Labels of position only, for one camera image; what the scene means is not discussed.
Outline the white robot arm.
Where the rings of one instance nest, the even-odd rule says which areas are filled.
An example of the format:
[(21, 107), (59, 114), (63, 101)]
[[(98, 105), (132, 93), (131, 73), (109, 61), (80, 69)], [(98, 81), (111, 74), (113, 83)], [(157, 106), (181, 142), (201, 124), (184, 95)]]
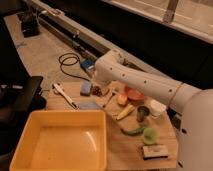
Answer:
[(95, 81), (102, 87), (120, 81), (181, 114), (176, 171), (213, 171), (213, 89), (128, 68), (123, 59), (115, 49), (100, 57)]

